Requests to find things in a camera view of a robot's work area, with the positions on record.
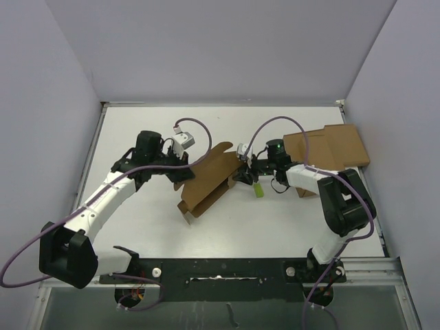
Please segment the brown cardboard box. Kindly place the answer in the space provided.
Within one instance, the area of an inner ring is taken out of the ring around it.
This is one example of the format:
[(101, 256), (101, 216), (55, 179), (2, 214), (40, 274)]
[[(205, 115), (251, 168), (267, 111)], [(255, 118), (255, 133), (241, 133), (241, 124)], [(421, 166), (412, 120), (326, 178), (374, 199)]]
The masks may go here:
[(175, 191), (181, 190), (177, 207), (188, 224), (234, 186), (232, 177), (242, 162), (232, 147), (231, 142), (218, 143), (202, 162), (191, 167), (195, 178), (174, 185)]

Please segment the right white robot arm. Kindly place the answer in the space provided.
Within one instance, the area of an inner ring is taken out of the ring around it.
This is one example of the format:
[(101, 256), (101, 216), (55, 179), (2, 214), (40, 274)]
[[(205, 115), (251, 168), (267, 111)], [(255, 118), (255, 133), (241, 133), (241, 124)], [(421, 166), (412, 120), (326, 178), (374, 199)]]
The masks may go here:
[(294, 162), (281, 139), (270, 140), (263, 151), (267, 157), (259, 159), (249, 144), (237, 147), (236, 156), (243, 165), (234, 181), (251, 186), (260, 177), (271, 176), (287, 189), (300, 188), (319, 196), (324, 230), (308, 251), (305, 271), (310, 279), (321, 281), (329, 275), (330, 264), (336, 262), (347, 243), (373, 234), (377, 212), (371, 196), (356, 170), (322, 170)]

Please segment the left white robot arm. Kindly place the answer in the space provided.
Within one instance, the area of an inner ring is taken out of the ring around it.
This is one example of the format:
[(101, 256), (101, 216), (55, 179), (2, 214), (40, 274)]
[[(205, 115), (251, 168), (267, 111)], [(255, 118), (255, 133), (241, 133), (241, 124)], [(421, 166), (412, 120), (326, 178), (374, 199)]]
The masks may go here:
[(121, 246), (99, 252), (93, 242), (111, 215), (152, 176), (165, 175), (174, 184), (194, 178), (186, 152), (195, 144), (194, 137), (177, 131), (170, 141), (163, 151), (165, 140), (159, 133), (141, 131), (135, 146), (114, 163), (72, 219), (59, 227), (52, 222), (43, 227), (38, 260), (42, 273), (79, 289), (96, 276), (116, 274), (126, 283), (139, 276), (135, 252)]

